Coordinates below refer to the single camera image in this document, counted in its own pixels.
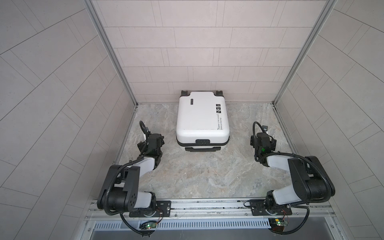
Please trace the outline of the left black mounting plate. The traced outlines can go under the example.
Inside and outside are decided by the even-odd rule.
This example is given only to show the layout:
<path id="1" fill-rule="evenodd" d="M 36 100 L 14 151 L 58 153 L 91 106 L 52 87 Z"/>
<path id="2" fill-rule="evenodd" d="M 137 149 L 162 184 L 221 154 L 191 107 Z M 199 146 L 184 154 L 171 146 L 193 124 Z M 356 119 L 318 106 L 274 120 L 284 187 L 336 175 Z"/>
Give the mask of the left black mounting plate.
<path id="1" fill-rule="evenodd" d="M 161 218 L 169 217 L 171 201 L 156 201 L 149 208 L 134 209 L 129 213 L 130 218 Z"/>

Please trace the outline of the right aluminium corner post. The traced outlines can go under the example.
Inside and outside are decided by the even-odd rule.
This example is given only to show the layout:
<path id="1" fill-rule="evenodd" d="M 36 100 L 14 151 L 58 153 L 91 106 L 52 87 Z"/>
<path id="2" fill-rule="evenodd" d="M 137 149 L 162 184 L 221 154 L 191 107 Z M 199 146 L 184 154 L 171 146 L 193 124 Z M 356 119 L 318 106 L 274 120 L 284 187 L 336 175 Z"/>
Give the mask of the right aluminium corner post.
<path id="1" fill-rule="evenodd" d="M 313 43 L 316 40 L 316 37 L 319 35 L 321 29 L 323 28 L 324 24 L 326 23 L 329 15 L 331 14 L 332 10 L 334 9 L 335 4 L 337 3 L 337 0 L 328 0 L 326 1 L 322 11 L 319 14 L 319 17 L 317 18 L 313 28 L 311 29 L 303 47 L 301 48 L 297 58 L 295 59 L 295 62 L 293 66 L 291 67 L 285 81 L 282 84 L 281 89 L 279 90 L 276 98 L 273 101 L 274 106 L 276 106 L 280 99 L 282 98 L 284 92 L 288 88 L 290 82 L 292 81 L 295 73 L 299 69 L 301 63 L 303 62 L 304 58 L 308 54 L 309 50 L 311 49 Z"/>

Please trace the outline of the aluminium corner post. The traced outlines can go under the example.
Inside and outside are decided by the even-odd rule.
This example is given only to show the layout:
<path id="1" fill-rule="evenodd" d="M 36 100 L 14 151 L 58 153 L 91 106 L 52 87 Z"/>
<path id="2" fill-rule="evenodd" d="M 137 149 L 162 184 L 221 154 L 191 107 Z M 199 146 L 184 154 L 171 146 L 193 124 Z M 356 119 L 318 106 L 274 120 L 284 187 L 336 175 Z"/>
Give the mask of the aluminium corner post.
<path id="1" fill-rule="evenodd" d="M 102 22 L 98 16 L 97 12 L 96 12 L 96 8 L 95 8 L 94 4 L 90 0 L 84 0 L 84 5 L 85 5 L 87 12 L 90 15 L 91 21 L 94 24 L 96 31 L 98 32 L 98 35 L 101 39 L 101 42 L 102 42 L 103 46 L 105 47 L 105 49 L 106 49 L 106 51 L 107 51 L 107 53 L 111 59 L 112 65 L 114 66 L 115 70 L 117 71 L 117 74 L 120 77 L 125 89 L 127 90 L 129 97 L 133 101 L 134 106 L 137 107 L 138 102 L 134 96 L 132 89 L 129 86 L 127 78 L 126 78 L 126 76 L 123 72 L 123 69 L 119 63 L 117 55 L 116 55 L 116 53 L 115 53 L 115 51 L 114 51 L 114 49 L 113 49 L 113 47 L 112 47 L 112 45 L 108 39 L 107 33 L 106 33 L 106 31 L 102 25 Z"/>
<path id="2" fill-rule="evenodd" d="M 313 28 L 311 29 L 303 47 L 301 48 L 297 58 L 295 59 L 295 62 L 293 66 L 291 67 L 285 81 L 282 84 L 281 89 L 279 90 L 276 98 L 273 101 L 274 106 L 276 106 L 280 99 L 282 98 L 284 92 L 288 88 L 290 82 L 292 81 L 295 73 L 299 69 L 301 63 L 303 62 L 304 58 L 308 54 L 309 50 L 311 49 L 313 43 L 316 40 L 316 37 L 319 35 L 321 29 L 323 28 L 324 24 L 326 23 L 329 15 L 331 14 L 332 10 L 334 9 L 335 4 L 337 3 L 337 0 L 328 0 L 326 1 L 322 11 L 319 14 L 319 17 L 317 18 Z"/>

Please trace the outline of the green circuit board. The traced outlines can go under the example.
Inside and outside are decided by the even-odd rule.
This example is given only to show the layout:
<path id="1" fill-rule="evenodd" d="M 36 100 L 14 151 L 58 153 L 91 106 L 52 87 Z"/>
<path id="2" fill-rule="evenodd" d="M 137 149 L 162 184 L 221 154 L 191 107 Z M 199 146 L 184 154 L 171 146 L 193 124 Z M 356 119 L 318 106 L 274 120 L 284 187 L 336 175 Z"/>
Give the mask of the green circuit board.
<path id="1" fill-rule="evenodd" d="M 156 221 L 148 221 L 148 222 L 144 222 L 140 225 L 140 229 L 141 230 L 152 230 L 152 229 L 155 229 L 157 227 L 157 222 Z"/>
<path id="2" fill-rule="evenodd" d="M 285 227 L 289 224 L 289 221 L 286 221 L 282 218 L 269 218 L 270 230 L 275 232 L 283 232 Z"/>

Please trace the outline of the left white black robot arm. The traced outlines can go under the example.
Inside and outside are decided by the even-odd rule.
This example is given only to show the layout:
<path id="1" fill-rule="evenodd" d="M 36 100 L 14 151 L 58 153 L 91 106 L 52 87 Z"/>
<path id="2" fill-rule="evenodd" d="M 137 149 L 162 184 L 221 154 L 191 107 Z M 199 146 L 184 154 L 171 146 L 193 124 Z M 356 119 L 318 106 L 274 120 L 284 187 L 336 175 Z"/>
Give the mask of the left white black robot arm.
<path id="1" fill-rule="evenodd" d="M 164 136 L 153 134 L 143 121 L 139 122 L 144 140 L 137 144 L 140 151 L 136 160 L 124 165 L 112 165 L 106 175 L 103 186 L 97 199 L 97 207 L 108 216 L 119 215 L 123 223 L 134 233 L 142 237 L 150 237 L 160 223 L 148 221 L 139 229 L 128 223 L 124 213 L 138 211 L 141 214 L 152 215 L 159 212 L 156 194 L 153 192 L 140 192 L 139 181 L 144 174 L 155 170 L 161 162 L 163 152 L 161 147 L 165 144 Z"/>

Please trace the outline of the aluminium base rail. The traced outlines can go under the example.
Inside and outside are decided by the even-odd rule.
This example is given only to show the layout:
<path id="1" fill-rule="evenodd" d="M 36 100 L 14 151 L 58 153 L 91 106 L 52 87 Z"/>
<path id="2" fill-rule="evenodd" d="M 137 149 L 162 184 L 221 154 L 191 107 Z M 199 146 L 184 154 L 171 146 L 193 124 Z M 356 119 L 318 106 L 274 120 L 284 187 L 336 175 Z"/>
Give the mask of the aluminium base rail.
<path id="1" fill-rule="evenodd" d="M 139 229 L 148 221 L 158 221 L 155 232 L 148 240 L 345 240 L 343 230 L 329 203 L 311 204 L 310 215 L 304 226 L 290 235 L 270 232 L 269 218 L 275 216 L 252 216 L 244 203 L 261 198 L 229 199 L 164 199 L 171 201 L 169 217 L 130 218 L 130 225 Z M 293 209 L 288 216 L 285 231 L 296 228 L 306 215 L 305 209 Z M 76 240 L 140 240 L 141 235 L 131 231 L 119 215 L 108 216 L 92 202 L 74 235 Z"/>

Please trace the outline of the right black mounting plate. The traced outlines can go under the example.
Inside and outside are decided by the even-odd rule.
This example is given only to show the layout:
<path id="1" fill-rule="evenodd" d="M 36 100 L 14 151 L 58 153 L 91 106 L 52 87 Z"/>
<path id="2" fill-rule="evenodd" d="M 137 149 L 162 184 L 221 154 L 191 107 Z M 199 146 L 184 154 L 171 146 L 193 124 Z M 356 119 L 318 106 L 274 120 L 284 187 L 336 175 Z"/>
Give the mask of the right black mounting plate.
<path id="1" fill-rule="evenodd" d="M 293 214 L 290 205 L 267 203 L 266 200 L 249 200 L 244 203 L 244 206 L 251 209 L 252 216 L 290 216 Z"/>

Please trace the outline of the black mounting plate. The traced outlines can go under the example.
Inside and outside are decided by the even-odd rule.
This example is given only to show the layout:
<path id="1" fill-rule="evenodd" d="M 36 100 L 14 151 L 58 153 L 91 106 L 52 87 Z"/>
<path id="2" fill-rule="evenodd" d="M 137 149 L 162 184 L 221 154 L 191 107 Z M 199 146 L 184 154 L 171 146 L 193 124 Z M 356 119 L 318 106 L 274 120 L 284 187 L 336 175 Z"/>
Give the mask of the black mounting plate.
<path id="1" fill-rule="evenodd" d="M 156 201 L 149 208 L 134 209 L 129 213 L 130 218 L 161 218 L 169 217 L 171 201 Z"/>
<path id="2" fill-rule="evenodd" d="M 252 216 L 290 216 L 293 214 L 290 205 L 267 203 L 266 200 L 249 200 L 244 203 L 244 206 L 251 209 Z"/>

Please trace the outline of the left green circuit board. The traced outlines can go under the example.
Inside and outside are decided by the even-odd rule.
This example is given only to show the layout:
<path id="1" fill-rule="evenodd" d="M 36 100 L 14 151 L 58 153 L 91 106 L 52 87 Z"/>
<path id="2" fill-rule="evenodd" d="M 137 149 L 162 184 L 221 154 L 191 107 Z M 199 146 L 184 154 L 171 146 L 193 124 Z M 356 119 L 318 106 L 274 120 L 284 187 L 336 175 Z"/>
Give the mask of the left green circuit board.
<path id="1" fill-rule="evenodd" d="M 141 230 L 152 230 L 152 229 L 155 229 L 157 227 L 157 222 L 156 221 L 148 221 L 148 222 L 144 222 L 140 225 L 140 229 Z"/>

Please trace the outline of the right green circuit board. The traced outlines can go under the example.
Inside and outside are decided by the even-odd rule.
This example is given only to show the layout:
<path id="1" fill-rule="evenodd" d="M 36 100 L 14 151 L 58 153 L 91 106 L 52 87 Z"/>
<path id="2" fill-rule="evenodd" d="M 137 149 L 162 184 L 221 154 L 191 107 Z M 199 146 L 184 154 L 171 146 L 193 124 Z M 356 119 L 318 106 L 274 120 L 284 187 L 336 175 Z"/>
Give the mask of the right green circuit board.
<path id="1" fill-rule="evenodd" d="M 289 221 L 286 221 L 282 218 L 269 218 L 270 230 L 275 232 L 283 232 L 285 227 L 289 224 Z"/>

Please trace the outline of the left aluminium corner post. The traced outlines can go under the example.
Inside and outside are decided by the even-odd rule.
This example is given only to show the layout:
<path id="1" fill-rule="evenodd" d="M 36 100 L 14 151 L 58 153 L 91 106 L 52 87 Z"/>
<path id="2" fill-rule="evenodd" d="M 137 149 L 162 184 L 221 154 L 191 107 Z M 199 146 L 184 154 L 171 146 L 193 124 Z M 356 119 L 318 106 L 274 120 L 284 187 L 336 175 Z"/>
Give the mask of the left aluminium corner post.
<path id="1" fill-rule="evenodd" d="M 95 8 L 94 4 L 90 0 L 84 0 L 84 5 L 85 5 L 87 12 L 90 15 L 91 21 L 94 24 L 96 31 L 98 32 L 98 35 L 101 39 L 101 42 L 102 42 L 103 46 L 105 47 L 105 49 L 106 49 L 106 51 L 107 51 L 107 53 L 111 59 L 112 65 L 114 66 L 115 70 L 117 71 L 117 74 L 120 77 L 125 89 L 127 90 L 129 97 L 133 101 L 134 106 L 137 107 L 138 102 L 134 96 L 132 89 L 129 86 L 127 78 L 126 78 L 126 76 L 123 72 L 123 69 L 119 63 L 117 55 L 116 55 L 116 53 L 115 53 L 115 51 L 114 51 L 114 49 L 113 49 L 113 47 L 112 47 L 112 45 L 108 39 L 107 33 L 106 33 L 106 31 L 102 25 L 102 22 L 98 16 L 97 12 L 96 12 L 96 8 Z"/>

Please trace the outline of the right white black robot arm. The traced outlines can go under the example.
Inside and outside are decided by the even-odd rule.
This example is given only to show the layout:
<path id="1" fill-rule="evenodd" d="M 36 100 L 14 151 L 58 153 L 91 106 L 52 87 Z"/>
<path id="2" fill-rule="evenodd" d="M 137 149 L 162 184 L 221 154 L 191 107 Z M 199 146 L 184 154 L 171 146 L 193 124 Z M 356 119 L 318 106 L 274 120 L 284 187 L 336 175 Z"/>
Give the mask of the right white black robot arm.
<path id="1" fill-rule="evenodd" d="M 335 195 L 336 189 L 317 157 L 276 152 L 277 141 L 267 133 L 267 129 L 259 122 L 253 122 L 250 144 L 255 150 L 255 161 L 265 167 L 289 172 L 292 184 L 279 190 L 268 191 L 263 202 L 249 200 L 247 207 L 253 211 L 265 211 L 276 217 L 269 219 L 270 232 L 290 235 L 300 230 L 308 220 L 309 204 L 327 202 Z M 305 209 L 306 215 L 296 228 L 285 231 L 289 210 L 292 208 Z"/>

